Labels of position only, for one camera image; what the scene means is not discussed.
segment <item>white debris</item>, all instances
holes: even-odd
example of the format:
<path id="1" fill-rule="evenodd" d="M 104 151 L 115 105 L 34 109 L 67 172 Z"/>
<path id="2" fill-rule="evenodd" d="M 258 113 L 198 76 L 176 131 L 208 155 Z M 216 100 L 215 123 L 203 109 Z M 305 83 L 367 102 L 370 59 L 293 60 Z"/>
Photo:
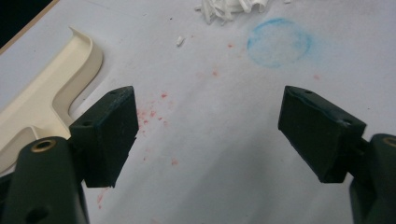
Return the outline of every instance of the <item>white debris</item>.
<path id="1" fill-rule="evenodd" d="M 186 39 L 186 37 L 179 36 L 178 39 L 177 39 L 176 45 L 177 45 L 178 47 L 180 47 L 180 46 L 183 44 L 184 39 Z"/>
<path id="2" fill-rule="evenodd" d="M 226 21 L 232 21 L 235 12 L 249 13 L 254 5 L 259 4 L 259 12 L 264 12 L 268 0 L 202 0 L 200 7 L 207 24 L 210 24 L 216 17 Z"/>

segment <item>screw hole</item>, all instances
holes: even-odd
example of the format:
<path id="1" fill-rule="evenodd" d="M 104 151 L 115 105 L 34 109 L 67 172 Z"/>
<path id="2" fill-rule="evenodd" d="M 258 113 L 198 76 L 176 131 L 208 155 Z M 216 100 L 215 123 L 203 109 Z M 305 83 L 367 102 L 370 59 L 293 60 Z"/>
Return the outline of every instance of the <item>screw hole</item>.
<path id="1" fill-rule="evenodd" d="M 43 149 L 44 147 L 49 147 L 49 146 L 50 146 L 50 141 L 43 141 L 43 142 L 40 142 L 39 144 L 37 144 L 35 146 L 35 148 Z"/>
<path id="2" fill-rule="evenodd" d="M 45 207 L 37 207 L 30 211 L 26 216 L 26 224 L 36 224 L 49 215 L 49 211 Z"/>
<path id="3" fill-rule="evenodd" d="M 352 121 L 351 121 L 350 119 L 342 119 L 342 122 L 343 122 L 345 125 L 347 125 L 347 126 L 352 125 Z"/>
<path id="4" fill-rule="evenodd" d="M 82 123 L 83 126 L 91 126 L 92 125 L 92 121 L 88 120 L 88 121 L 84 121 Z"/>

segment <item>beige plastic part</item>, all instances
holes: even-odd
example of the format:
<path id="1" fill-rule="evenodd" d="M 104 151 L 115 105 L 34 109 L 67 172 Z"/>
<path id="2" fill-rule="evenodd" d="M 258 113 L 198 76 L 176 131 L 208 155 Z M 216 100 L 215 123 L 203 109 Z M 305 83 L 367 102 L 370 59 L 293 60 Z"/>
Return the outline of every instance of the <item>beige plastic part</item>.
<path id="1" fill-rule="evenodd" d="M 70 137 L 68 110 L 100 69 L 102 51 L 73 29 L 73 37 L 46 68 L 0 114 L 0 172 L 20 150 L 43 137 Z"/>

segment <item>white table surface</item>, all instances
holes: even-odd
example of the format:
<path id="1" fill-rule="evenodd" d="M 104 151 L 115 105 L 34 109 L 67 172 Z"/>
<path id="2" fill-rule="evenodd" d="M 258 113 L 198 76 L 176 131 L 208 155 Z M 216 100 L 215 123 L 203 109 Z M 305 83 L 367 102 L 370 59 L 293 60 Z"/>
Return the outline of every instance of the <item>white table surface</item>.
<path id="1" fill-rule="evenodd" d="M 105 54 L 72 116 L 133 85 L 141 125 L 116 187 L 85 189 L 92 224 L 353 223 L 351 176 L 320 184 L 277 120 L 291 85 L 365 121 L 367 140 L 396 134 L 396 2 L 273 1 L 266 13 L 254 8 L 224 26 L 207 25 L 197 5 L 60 1 L 0 56 L 0 108 L 62 48 L 72 25 Z M 265 41 L 249 46 L 257 35 Z"/>

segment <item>blue chalk mark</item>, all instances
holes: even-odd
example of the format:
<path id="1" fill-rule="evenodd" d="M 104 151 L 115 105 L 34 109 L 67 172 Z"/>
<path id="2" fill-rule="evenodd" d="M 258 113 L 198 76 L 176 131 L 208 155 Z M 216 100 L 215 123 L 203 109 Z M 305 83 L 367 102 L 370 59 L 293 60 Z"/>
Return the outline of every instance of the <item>blue chalk mark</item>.
<path id="1" fill-rule="evenodd" d="M 257 64 L 278 68 L 302 59 L 312 37 L 297 24 L 282 18 L 258 25 L 247 41 L 247 54 Z"/>

